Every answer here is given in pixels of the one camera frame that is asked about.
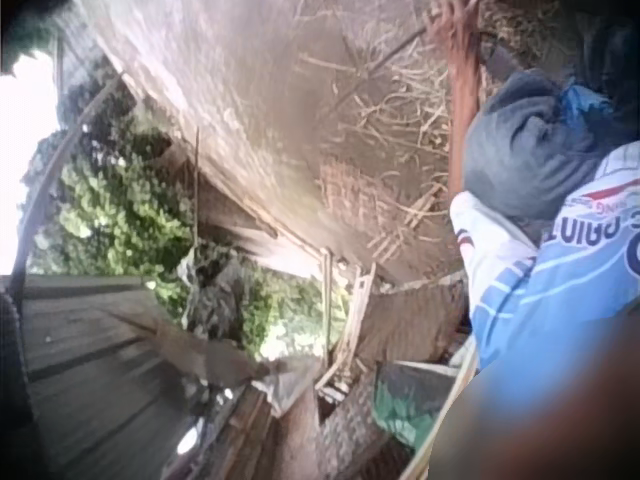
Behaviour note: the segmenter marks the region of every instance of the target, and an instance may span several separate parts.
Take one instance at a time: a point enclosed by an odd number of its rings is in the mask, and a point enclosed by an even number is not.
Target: wooden plank
[[[331,359],[331,290],[332,290],[333,255],[329,250],[322,251],[322,323],[324,331],[324,355],[322,361],[327,368]]]
[[[347,317],[347,324],[345,325],[342,339],[338,345],[336,361],[320,380],[316,382],[316,390],[319,390],[331,380],[331,377],[333,377],[340,368],[350,367],[358,346],[362,319],[367,310],[375,275],[376,264],[374,263],[368,275],[356,277],[353,295],[351,297],[351,305],[349,306],[349,316]]]

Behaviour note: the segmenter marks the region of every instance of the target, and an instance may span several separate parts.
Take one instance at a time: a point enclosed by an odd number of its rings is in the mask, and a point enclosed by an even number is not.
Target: wooden post
[[[332,286],[333,255],[327,249],[322,250],[322,323],[324,331],[323,363],[327,368],[331,363],[329,350],[331,348],[331,286]]]
[[[196,265],[196,260],[198,259],[198,215],[200,214],[200,209],[198,205],[198,197],[199,197],[199,178],[200,178],[200,166],[198,163],[198,154],[200,150],[200,127],[196,129],[196,153],[194,158],[194,169],[193,169],[193,264]]]

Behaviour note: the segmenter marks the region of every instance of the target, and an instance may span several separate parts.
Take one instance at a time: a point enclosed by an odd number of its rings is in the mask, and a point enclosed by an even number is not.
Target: wooden beam
[[[200,220],[200,208],[199,208],[199,180],[200,180],[200,166],[198,163],[198,154],[200,150],[200,127],[196,129],[196,153],[194,158],[193,168],[193,264],[197,265],[198,260],[198,222]]]
[[[333,255],[330,250],[322,250],[322,323],[324,331],[323,363],[327,368],[331,363],[331,286],[332,286]]]
[[[341,367],[349,368],[351,365],[356,347],[358,346],[362,319],[367,311],[369,296],[371,295],[371,288],[375,277],[375,263],[371,266],[371,272],[369,272],[368,275],[356,277],[353,296],[351,297],[351,304],[349,306],[349,316],[344,328],[344,333],[342,334],[342,339],[338,345],[336,360],[331,368],[318,380],[315,385],[316,390],[319,390],[331,380],[331,377],[333,377]]]

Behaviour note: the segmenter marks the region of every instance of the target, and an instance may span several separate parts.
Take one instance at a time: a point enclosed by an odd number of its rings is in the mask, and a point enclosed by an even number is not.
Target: stick
[[[400,42],[400,44],[396,48],[394,48],[388,54],[386,54],[384,57],[382,57],[371,68],[371,70],[366,72],[365,78],[363,78],[361,80],[358,80],[349,90],[347,90],[347,92],[344,95],[342,95],[342,97],[340,97],[338,99],[338,101],[335,103],[335,105],[333,107],[331,107],[331,109],[325,115],[321,115],[320,120],[324,120],[325,118],[329,117],[333,112],[335,112],[338,108],[340,108],[340,106],[344,102],[349,100],[351,95],[353,95],[356,91],[358,91],[358,89],[362,85],[364,85],[365,83],[367,83],[369,81],[369,79],[371,78],[371,75],[373,75],[375,72],[380,70],[384,65],[386,65],[386,63],[389,60],[391,60],[393,57],[395,57],[402,50],[407,48],[416,38],[418,38],[420,35],[423,35],[424,33],[426,33],[426,31],[427,31],[427,27],[425,27],[425,26],[420,27],[415,32],[413,32],[411,35],[409,35],[406,39],[404,39],[402,42]]]
[[[196,129],[196,152],[194,158],[195,168],[193,170],[193,264],[197,264],[198,259],[198,214],[199,214],[199,186],[200,169],[198,167],[198,153],[200,150],[200,127]]]

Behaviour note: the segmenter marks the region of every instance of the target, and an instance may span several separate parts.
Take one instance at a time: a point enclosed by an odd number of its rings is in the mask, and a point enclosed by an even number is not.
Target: corrugated sheet
[[[465,308],[462,282],[371,295],[356,356],[370,362],[437,360]]]
[[[52,470],[159,478],[188,427],[181,376],[101,310],[135,315],[153,293],[140,279],[30,277],[24,298],[29,390]]]

